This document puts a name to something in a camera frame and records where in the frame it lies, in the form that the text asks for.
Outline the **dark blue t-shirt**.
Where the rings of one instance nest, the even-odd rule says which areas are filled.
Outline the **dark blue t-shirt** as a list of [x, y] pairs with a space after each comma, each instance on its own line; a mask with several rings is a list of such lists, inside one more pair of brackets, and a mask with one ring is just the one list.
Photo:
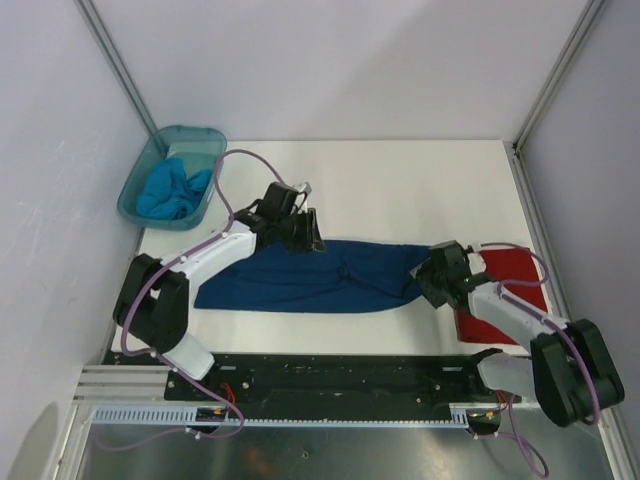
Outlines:
[[426, 245], [328, 240], [324, 252], [291, 253], [275, 244], [203, 283], [202, 310], [363, 314], [404, 306], [422, 295], [411, 271]]

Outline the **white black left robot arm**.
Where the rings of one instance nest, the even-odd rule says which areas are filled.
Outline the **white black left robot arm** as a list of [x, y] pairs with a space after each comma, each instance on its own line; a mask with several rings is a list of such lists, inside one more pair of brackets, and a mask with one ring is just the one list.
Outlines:
[[271, 183], [264, 197], [231, 214], [228, 223], [206, 239], [174, 255], [136, 256], [127, 271], [113, 311], [127, 337], [143, 342], [146, 352], [187, 375], [186, 387], [197, 398], [214, 397], [220, 374], [211, 369], [212, 353], [188, 332], [189, 313], [200, 287], [231, 265], [273, 244], [293, 253], [322, 252], [317, 214], [307, 206], [309, 183]]

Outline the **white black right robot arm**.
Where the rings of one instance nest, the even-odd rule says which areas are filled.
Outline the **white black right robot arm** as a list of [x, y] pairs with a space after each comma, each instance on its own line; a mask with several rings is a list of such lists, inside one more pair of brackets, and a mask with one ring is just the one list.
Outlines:
[[484, 321], [527, 352], [511, 356], [486, 350], [461, 376], [463, 393], [484, 401], [496, 390], [535, 400], [555, 425], [596, 424], [603, 410], [620, 404], [625, 388], [598, 326], [570, 321], [510, 291], [514, 280], [477, 270], [475, 248], [448, 241], [432, 247], [411, 275], [434, 308], [444, 305]]

